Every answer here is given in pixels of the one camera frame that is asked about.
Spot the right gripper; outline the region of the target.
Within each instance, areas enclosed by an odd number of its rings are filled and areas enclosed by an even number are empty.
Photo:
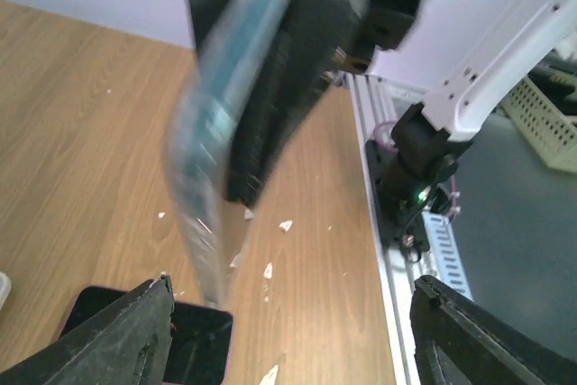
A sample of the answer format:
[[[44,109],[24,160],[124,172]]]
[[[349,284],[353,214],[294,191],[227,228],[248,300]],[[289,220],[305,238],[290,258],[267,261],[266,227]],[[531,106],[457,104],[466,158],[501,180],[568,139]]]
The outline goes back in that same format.
[[[257,204],[283,148],[333,82],[334,73],[340,67],[363,73],[375,49],[397,48],[421,1],[291,1],[234,134],[227,201]],[[188,0],[196,46],[202,46],[227,2]]]

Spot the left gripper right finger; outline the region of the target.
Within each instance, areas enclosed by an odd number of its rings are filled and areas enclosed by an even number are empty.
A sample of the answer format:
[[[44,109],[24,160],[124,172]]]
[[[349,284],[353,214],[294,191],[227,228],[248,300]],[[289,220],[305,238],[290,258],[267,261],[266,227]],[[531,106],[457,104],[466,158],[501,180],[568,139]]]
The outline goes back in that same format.
[[[574,384],[576,363],[538,344],[432,276],[410,308],[423,384]]]

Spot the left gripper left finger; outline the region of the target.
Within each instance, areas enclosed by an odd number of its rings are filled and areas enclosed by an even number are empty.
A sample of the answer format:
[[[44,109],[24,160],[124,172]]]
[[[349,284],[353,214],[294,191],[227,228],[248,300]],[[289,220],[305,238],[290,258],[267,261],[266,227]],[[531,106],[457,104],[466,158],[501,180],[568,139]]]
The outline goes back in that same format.
[[[3,384],[161,384],[171,346],[169,275],[146,280],[1,373]]]

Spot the purple phone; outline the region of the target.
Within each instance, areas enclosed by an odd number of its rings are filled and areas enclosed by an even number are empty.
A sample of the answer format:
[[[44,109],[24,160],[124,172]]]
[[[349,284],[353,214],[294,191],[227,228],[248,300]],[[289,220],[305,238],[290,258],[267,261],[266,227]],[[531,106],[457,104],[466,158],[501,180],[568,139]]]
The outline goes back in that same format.
[[[124,292],[99,286],[80,291],[60,335],[82,325]],[[211,385],[224,381],[233,331],[233,316],[224,311],[177,301],[171,316],[171,347],[163,381]]]

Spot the cream cased phone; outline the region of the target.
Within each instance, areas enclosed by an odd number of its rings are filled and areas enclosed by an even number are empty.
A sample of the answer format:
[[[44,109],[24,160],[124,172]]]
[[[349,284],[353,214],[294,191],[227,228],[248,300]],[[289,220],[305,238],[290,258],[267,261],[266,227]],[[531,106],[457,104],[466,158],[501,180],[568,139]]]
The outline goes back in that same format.
[[[0,272],[0,310],[3,309],[5,301],[12,290],[12,281],[4,272]]]

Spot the bare black phone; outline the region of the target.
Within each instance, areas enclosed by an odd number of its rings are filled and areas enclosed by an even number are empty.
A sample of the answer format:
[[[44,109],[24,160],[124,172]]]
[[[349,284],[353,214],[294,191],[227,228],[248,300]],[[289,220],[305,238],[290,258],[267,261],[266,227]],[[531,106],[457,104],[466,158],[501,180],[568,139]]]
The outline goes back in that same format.
[[[205,305],[224,308],[244,206],[227,201],[234,134],[290,0],[228,0],[167,131],[166,176]]]

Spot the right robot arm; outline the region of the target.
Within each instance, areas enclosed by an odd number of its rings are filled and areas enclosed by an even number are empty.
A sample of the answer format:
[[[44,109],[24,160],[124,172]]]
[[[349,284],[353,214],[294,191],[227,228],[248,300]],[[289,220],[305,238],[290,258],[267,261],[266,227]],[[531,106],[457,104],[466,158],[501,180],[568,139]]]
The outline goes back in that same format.
[[[288,138],[341,69],[363,72],[421,25],[425,0],[187,0],[199,60],[169,136],[183,216],[229,223],[255,206]],[[393,130],[381,192],[393,214],[453,174],[492,109],[576,25],[576,0],[453,0],[441,43],[488,17]]]

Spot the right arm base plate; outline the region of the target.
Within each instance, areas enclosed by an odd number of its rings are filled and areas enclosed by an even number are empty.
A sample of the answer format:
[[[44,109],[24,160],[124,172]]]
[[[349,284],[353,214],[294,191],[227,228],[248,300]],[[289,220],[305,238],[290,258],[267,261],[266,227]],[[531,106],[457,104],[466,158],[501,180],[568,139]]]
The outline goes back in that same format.
[[[395,152],[373,139],[366,141],[364,152],[380,245],[385,251],[397,247],[409,263],[415,264],[430,250],[422,213],[432,193],[427,185],[408,175]]]

